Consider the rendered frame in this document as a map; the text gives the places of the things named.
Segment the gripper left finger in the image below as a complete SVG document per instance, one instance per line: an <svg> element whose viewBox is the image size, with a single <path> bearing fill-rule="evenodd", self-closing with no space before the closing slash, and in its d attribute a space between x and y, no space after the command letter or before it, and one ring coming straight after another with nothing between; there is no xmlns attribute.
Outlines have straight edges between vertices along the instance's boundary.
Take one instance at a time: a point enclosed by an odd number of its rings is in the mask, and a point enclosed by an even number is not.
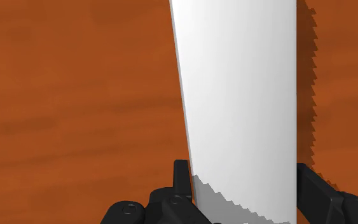
<svg viewBox="0 0 358 224"><path fill-rule="evenodd" d="M192 203L187 160L174 161L173 185L153 190L147 206L134 201L114 203L100 224L212 224Z"/></svg>

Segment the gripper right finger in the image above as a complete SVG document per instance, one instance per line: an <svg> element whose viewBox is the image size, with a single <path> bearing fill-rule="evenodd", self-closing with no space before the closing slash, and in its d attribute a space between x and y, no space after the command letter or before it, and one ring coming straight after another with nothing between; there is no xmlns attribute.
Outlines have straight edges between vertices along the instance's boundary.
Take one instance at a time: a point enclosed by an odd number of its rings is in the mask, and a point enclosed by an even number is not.
<svg viewBox="0 0 358 224"><path fill-rule="evenodd" d="M297 164L297 208L310 224L358 224L358 196L335 190L304 163Z"/></svg>

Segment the tall white smooth object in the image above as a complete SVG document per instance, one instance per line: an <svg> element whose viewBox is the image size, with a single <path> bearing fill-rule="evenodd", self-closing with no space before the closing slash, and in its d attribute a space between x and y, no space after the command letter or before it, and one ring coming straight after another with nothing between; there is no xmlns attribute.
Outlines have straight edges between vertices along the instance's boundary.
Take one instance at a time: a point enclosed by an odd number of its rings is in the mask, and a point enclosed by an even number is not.
<svg viewBox="0 0 358 224"><path fill-rule="evenodd" d="M296 0L169 0L195 202L296 223Z"/></svg>

